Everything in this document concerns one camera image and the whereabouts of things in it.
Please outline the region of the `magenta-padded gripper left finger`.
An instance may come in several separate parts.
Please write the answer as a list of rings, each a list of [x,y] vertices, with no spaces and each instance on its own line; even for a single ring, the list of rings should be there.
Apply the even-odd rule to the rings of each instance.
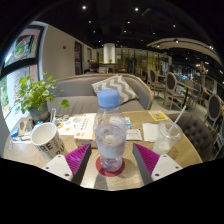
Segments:
[[[80,185],[91,155],[91,144],[75,149],[66,156],[57,155],[43,170]]]

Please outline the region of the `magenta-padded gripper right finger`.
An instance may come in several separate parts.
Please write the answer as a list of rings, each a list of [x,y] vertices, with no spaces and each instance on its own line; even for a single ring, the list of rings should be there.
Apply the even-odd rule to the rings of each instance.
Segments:
[[[158,155],[136,143],[133,144],[133,155],[145,185],[182,169],[169,155]]]

